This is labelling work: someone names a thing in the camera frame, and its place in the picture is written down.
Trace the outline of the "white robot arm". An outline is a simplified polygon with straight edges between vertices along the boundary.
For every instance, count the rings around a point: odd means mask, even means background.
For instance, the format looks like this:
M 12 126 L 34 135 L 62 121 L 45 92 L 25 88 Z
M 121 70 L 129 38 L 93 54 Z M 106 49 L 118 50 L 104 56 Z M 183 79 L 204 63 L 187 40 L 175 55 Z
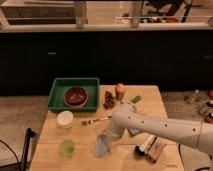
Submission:
M 134 112 L 132 103 L 124 103 L 112 113 L 106 127 L 107 137 L 117 140 L 127 128 L 138 129 L 213 155 L 213 124 L 139 115 Z

